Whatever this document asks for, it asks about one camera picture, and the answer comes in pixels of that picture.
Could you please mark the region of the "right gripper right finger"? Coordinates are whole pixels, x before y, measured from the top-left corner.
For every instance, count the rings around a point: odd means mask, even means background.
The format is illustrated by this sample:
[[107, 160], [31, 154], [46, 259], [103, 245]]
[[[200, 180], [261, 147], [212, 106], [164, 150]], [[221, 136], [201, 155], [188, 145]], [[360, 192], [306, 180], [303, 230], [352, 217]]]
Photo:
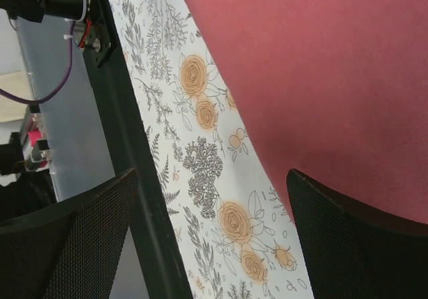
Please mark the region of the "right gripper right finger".
[[426, 298], [427, 225], [292, 169], [290, 205], [315, 298]]

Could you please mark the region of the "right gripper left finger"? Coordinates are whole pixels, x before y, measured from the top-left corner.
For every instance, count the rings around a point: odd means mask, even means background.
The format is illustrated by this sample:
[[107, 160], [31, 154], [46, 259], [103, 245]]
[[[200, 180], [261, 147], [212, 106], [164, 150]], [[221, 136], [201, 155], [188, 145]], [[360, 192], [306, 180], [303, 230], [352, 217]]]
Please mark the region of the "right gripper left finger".
[[138, 194], [129, 169], [1, 223], [2, 298], [109, 298]]

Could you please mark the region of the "pink t shirt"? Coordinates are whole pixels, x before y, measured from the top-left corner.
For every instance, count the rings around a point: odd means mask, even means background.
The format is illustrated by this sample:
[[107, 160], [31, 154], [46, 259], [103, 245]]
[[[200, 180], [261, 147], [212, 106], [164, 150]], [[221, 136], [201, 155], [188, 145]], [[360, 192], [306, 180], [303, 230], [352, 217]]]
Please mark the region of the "pink t shirt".
[[288, 202], [298, 169], [427, 222], [427, 0], [185, 0]]

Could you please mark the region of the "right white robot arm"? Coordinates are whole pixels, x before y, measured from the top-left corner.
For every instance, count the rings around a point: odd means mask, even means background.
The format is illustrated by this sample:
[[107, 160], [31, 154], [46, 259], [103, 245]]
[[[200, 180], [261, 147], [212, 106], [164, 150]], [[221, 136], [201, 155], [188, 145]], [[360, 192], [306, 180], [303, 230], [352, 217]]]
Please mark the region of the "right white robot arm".
[[427, 0], [1, 0], [59, 197], [138, 175], [143, 298], [427, 297]]

